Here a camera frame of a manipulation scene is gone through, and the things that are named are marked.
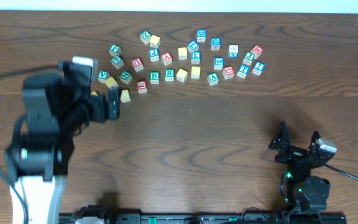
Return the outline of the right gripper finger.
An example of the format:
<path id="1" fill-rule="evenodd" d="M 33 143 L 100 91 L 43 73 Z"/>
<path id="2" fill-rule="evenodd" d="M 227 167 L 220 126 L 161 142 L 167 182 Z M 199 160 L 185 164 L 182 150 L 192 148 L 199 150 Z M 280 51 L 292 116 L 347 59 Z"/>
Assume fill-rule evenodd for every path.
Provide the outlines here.
<path id="1" fill-rule="evenodd" d="M 320 139 L 320 138 L 321 138 L 321 136 L 320 136 L 319 132 L 314 131 L 313 134 L 312 134 L 312 137 L 311 137 L 310 144 L 312 145 L 312 144 L 317 143 L 317 140 Z"/>
<path id="2" fill-rule="evenodd" d="M 268 145 L 270 150 L 282 151 L 290 145 L 290 135 L 287 123 L 282 121 L 279 125 L 278 131 L 274 135 L 272 141 Z"/>

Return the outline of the green R block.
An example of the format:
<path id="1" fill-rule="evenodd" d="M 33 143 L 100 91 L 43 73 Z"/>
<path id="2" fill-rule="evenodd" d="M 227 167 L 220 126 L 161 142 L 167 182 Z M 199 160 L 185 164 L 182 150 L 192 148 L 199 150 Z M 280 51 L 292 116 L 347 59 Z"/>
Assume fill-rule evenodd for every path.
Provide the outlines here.
<path id="1" fill-rule="evenodd" d="M 166 82 L 173 82 L 175 79 L 175 70 L 171 68 L 166 69 L 164 77 Z"/>

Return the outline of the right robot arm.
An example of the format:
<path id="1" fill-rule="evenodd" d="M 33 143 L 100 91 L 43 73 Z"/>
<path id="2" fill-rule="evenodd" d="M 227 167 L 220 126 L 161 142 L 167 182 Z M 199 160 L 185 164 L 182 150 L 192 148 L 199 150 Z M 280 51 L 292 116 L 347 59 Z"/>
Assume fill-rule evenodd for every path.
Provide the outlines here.
<path id="1" fill-rule="evenodd" d="M 311 170 L 324 166 L 335 156 L 335 144 L 315 131 L 307 149 L 294 146 L 290 141 L 287 124 L 282 121 L 268 148 L 278 152 L 276 162 L 287 166 L 280 183 L 280 191 L 287 205 L 297 213 L 327 209 L 330 183 L 311 175 Z"/>

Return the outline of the green B block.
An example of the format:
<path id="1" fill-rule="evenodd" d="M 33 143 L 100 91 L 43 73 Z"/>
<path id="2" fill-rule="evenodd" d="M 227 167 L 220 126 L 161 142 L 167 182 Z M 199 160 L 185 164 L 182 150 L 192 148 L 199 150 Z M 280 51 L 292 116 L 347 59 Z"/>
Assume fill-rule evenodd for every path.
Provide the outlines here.
<path id="1" fill-rule="evenodd" d="M 152 85 L 158 85 L 160 83 L 160 72 L 150 72 L 150 83 Z"/>

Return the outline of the yellow O block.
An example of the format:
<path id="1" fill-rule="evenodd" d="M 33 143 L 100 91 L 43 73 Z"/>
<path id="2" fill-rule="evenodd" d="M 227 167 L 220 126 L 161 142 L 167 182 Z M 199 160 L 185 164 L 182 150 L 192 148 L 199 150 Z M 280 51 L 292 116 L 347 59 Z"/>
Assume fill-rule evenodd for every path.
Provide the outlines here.
<path id="1" fill-rule="evenodd" d="M 199 66 L 192 66 L 191 67 L 191 78 L 199 79 L 201 75 L 201 67 Z"/>
<path id="2" fill-rule="evenodd" d="M 185 83 L 186 79 L 188 78 L 188 72 L 180 68 L 177 72 L 176 77 L 179 82 Z"/>

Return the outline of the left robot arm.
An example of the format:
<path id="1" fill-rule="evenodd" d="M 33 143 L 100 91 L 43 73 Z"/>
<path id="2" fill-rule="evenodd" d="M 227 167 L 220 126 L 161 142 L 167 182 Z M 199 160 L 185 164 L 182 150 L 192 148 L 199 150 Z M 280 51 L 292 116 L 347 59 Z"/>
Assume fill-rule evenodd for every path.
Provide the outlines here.
<path id="1" fill-rule="evenodd" d="M 56 73 L 24 80 L 25 115 L 5 152 L 13 223 L 58 223 L 74 136 L 91 122 L 119 119 L 121 88 L 90 92 L 97 69 L 96 59 L 75 56 L 60 61 Z"/>

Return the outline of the yellow G block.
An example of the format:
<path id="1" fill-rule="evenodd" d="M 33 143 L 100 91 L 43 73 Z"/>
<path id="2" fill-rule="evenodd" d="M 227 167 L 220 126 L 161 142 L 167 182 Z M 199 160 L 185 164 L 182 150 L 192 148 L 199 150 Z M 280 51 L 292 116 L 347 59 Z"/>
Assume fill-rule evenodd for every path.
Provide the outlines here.
<path id="1" fill-rule="evenodd" d="M 129 90 L 122 90 L 121 92 L 121 102 L 122 103 L 127 103 L 131 101 L 131 96 L 129 93 Z"/>

